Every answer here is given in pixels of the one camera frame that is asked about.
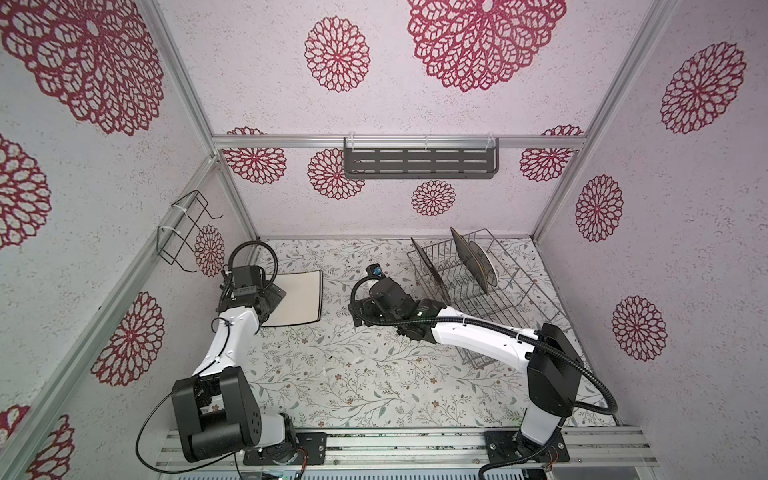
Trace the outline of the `white square plate black rim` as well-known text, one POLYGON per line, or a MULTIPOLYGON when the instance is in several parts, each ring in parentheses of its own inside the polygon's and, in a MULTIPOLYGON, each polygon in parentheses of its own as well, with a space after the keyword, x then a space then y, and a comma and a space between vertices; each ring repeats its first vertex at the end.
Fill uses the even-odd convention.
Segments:
POLYGON ((267 299, 272 310, 262 327, 282 328, 319 322, 323 306, 323 272, 278 274, 267 290, 267 299))

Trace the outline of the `dark square floral plate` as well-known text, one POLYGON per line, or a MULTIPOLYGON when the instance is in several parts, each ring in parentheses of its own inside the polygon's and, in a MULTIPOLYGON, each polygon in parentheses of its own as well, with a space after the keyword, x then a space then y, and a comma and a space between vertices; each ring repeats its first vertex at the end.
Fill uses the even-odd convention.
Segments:
POLYGON ((440 293, 442 301, 444 303, 446 303, 447 305, 451 305, 452 304, 452 300, 451 300, 449 291, 448 291, 448 289, 447 289, 447 287, 446 287, 442 277, 440 276, 438 270, 436 269, 434 263, 429 258, 429 256, 426 254, 426 251, 418 244, 418 242, 413 237, 411 237, 410 240, 411 240, 411 243, 412 243, 413 247, 415 248, 416 253, 419 256, 421 262, 423 263, 423 265, 425 266, 427 272, 430 274, 430 276, 433 279, 435 285, 437 286, 437 290, 440 293))

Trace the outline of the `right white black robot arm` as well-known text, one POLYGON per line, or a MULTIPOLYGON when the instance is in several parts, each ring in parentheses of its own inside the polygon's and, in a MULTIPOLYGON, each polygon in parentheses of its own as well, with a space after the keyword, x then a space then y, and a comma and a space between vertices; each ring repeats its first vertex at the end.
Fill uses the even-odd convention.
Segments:
POLYGON ((350 294, 355 326, 391 327, 410 340, 470 350, 524 373, 529 406, 520 435, 528 443, 547 443, 572 415, 587 370, 559 328, 549 323, 538 330, 491 323, 440 301, 414 300, 377 264, 366 272, 350 294))

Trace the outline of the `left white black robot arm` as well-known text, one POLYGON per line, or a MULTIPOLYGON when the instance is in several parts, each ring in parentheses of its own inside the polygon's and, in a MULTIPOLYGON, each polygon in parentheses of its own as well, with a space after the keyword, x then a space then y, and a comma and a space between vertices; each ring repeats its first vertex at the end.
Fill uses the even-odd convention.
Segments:
POLYGON ((272 311, 266 290, 273 282, 258 266, 229 269, 209 350, 192 376, 172 387, 180 444, 190 463, 248 450, 275 463, 298 454, 292 421, 260 410, 240 366, 247 342, 272 311))

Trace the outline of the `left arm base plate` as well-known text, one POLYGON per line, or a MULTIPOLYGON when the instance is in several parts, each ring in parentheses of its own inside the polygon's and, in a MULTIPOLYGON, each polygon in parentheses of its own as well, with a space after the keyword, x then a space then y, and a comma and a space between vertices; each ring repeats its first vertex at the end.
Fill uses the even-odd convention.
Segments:
POLYGON ((325 432, 298 432, 280 444, 257 447, 244 454, 245 466, 318 466, 323 465, 327 453, 328 434, 325 432))

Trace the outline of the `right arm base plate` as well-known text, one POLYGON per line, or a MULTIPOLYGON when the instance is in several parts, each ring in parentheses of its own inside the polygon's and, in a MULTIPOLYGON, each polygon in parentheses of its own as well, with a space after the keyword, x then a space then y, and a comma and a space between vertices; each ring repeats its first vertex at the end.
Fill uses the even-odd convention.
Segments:
POLYGON ((488 458, 491 463, 509 462, 538 454, 529 459, 537 463, 567 463, 570 454, 560 431, 553 440, 542 445, 527 439, 518 430, 486 431, 483 433, 488 458))

